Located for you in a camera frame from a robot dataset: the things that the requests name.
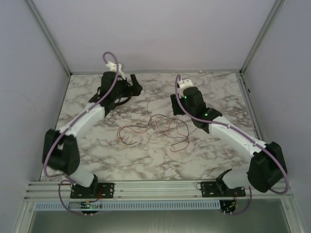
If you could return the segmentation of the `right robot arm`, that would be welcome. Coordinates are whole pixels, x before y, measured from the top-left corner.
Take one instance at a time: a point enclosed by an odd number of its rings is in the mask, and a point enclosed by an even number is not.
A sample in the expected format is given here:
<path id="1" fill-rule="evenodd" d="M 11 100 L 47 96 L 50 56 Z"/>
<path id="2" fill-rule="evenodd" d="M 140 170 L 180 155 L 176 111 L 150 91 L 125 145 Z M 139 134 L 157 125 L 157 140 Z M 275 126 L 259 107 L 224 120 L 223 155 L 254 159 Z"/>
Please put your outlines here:
<path id="1" fill-rule="evenodd" d="M 281 179 L 285 180 L 285 189 L 279 194 L 287 193 L 287 168 L 279 144 L 253 138 L 235 127 L 222 113 L 206 106 L 202 93 L 195 86 L 182 89 L 177 85 L 171 102 L 174 115 L 189 116 L 195 127 L 225 141 L 247 161 L 246 167 L 230 168 L 216 178 L 221 194 L 238 187 L 253 187 L 265 193 L 272 191 Z"/>

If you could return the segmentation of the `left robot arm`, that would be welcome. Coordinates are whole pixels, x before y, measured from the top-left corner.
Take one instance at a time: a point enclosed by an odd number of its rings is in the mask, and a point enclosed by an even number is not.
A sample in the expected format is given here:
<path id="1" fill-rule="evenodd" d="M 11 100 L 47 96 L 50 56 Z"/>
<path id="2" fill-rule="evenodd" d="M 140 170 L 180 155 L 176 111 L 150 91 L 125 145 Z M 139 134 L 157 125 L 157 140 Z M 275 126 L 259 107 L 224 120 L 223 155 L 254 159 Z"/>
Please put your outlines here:
<path id="1" fill-rule="evenodd" d="M 96 188 L 97 177 L 80 163 L 78 142 L 110 111 L 141 94 L 142 86 L 136 76 L 132 74 L 130 79 L 128 81 L 114 71 L 104 72 L 100 87 L 85 109 L 66 126 L 46 132 L 42 156 L 45 172 L 52 168 L 61 171 L 82 188 Z"/>

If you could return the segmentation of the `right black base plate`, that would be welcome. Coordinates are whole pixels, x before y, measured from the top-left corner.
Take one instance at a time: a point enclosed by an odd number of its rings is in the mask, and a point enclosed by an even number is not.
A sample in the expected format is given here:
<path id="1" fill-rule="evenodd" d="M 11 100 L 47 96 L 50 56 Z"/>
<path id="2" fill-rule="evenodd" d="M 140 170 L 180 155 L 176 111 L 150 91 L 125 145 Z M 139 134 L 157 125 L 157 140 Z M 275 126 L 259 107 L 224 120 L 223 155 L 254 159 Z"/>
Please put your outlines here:
<path id="1" fill-rule="evenodd" d="M 201 191 L 203 198 L 233 198 L 246 196 L 245 189 L 243 187 L 231 189 L 217 181 L 198 182 L 196 183 L 195 187 Z"/>

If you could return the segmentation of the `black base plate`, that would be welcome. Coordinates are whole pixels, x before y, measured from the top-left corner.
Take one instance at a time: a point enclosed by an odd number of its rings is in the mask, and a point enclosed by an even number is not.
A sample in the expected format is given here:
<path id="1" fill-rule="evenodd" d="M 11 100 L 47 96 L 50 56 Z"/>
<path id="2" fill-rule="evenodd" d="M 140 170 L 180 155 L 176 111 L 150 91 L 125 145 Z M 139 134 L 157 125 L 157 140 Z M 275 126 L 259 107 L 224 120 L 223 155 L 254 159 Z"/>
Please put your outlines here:
<path id="1" fill-rule="evenodd" d="M 217 181 L 198 182 L 196 183 L 195 187 L 201 191 L 203 198 L 233 198 L 246 196 L 245 189 L 243 187 L 231 189 Z"/>
<path id="2" fill-rule="evenodd" d="M 92 184 L 90 187 L 83 187 L 75 184 L 70 194 L 71 199 L 112 199 L 114 196 L 114 183 Z"/>

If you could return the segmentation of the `left aluminium corner post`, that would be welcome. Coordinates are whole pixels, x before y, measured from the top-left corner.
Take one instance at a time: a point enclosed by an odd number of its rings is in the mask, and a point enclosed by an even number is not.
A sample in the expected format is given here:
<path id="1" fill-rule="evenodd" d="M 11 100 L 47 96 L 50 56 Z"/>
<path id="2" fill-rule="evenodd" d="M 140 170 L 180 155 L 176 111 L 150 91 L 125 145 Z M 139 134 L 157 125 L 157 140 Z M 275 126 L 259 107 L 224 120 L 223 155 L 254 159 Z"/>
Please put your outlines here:
<path id="1" fill-rule="evenodd" d="M 27 6 L 30 8 L 30 11 L 32 12 L 32 15 L 36 22 L 39 24 L 44 36 L 46 37 L 50 47 L 52 48 L 53 52 L 55 53 L 58 61 L 60 62 L 61 66 L 63 67 L 66 74 L 70 77 L 72 75 L 72 72 L 70 71 L 70 68 L 68 66 L 67 61 L 65 60 L 65 57 L 63 53 L 61 52 L 56 39 L 54 38 L 52 32 L 50 31 L 47 23 L 45 22 L 43 16 L 39 12 L 38 8 L 36 7 L 33 0 L 25 0 Z"/>

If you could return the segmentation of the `aluminium corner post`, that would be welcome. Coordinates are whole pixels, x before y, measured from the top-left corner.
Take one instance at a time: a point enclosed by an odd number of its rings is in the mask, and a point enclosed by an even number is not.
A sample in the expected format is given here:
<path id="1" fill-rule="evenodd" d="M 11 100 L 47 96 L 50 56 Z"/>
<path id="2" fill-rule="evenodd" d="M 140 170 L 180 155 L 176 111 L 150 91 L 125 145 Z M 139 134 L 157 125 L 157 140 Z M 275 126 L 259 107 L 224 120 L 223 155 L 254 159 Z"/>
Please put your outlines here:
<path id="1" fill-rule="evenodd" d="M 269 28 L 271 27 L 271 25 L 273 24 L 278 12 L 280 11 L 281 7 L 284 5 L 286 1 L 285 0 L 276 0 L 267 16 L 267 18 L 265 19 L 264 24 L 262 25 L 256 39 L 255 42 L 253 43 L 251 50 L 249 51 L 241 69 L 240 69 L 240 75 L 242 76 L 249 68 L 249 66 L 251 65 L 258 49 L 260 48 L 263 40 L 265 39 Z"/>
<path id="2" fill-rule="evenodd" d="M 63 53 L 61 52 L 56 39 L 54 38 L 52 32 L 50 31 L 47 23 L 45 22 L 43 16 L 39 12 L 38 8 L 36 7 L 33 0 L 25 0 L 27 6 L 30 8 L 30 11 L 32 12 L 32 15 L 36 22 L 39 24 L 44 36 L 46 37 L 50 47 L 52 48 L 53 52 L 55 53 L 58 61 L 60 62 L 61 66 L 63 67 L 66 74 L 70 77 L 72 75 L 72 72 L 70 71 L 70 68 L 68 66 L 67 61 L 65 60 L 65 57 Z"/>

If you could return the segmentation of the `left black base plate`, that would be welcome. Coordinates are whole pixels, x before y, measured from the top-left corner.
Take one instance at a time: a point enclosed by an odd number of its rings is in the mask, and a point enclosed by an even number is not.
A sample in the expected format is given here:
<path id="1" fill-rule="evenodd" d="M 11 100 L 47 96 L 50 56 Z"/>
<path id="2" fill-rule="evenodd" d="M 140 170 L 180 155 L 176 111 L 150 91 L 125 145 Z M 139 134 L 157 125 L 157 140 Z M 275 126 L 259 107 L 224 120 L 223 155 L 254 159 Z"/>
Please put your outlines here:
<path id="1" fill-rule="evenodd" d="M 70 194 L 71 199 L 112 199 L 114 196 L 114 183 L 92 184 L 90 187 L 83 187 L 75 184 Z"/>

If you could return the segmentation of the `aluminium front rail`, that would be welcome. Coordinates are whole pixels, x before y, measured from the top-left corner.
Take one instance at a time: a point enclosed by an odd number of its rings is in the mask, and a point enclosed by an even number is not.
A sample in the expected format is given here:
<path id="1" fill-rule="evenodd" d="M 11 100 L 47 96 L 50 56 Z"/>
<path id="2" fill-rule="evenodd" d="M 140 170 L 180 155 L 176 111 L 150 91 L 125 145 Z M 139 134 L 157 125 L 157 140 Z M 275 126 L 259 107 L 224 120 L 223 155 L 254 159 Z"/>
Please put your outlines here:
<path id="1" fill-rule="evenodd" d="M 163 180 L 163 181 L 111 181 L 115 183 L 113 199 L 110 200 L 203 200 L 199 180 Z M 30 182 L 24 201 L 56 201 L 59 182 Z M 254 188 L 252 199 L 293 199 L 289 190 L 284 195 L 271 191 L 261 193 Z M 61 197 L 70 200 L 69 184 L 61 185 Z"/>

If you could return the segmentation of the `right aluminium corner post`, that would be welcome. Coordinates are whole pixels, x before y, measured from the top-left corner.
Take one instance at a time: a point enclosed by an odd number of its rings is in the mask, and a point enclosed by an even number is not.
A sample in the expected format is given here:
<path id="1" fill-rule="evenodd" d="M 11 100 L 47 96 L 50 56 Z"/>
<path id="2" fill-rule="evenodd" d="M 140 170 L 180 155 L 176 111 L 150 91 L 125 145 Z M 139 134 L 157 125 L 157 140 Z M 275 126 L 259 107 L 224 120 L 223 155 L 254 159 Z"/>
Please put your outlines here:
<path id="1" fill-rule="evenodd" d="M 262 25 L 256 39 L 255 42 L 253 43 L 251 50 L 249 51 L 241 69 L 240 69 L 240 75 L 242 76 L 249 68 L 249 66 L 251 65 L 258 49 L 260 48 L 263 40 L 265 39 L 269 28 L 271 27 L 271 25 L 273 24 L 278 12 L 280 11 L 281 7 L 284 5 L 286 1 L 285 0 L 276 0 L 267 16 L 267 18 L 265 19 L 264 24 Z"/>

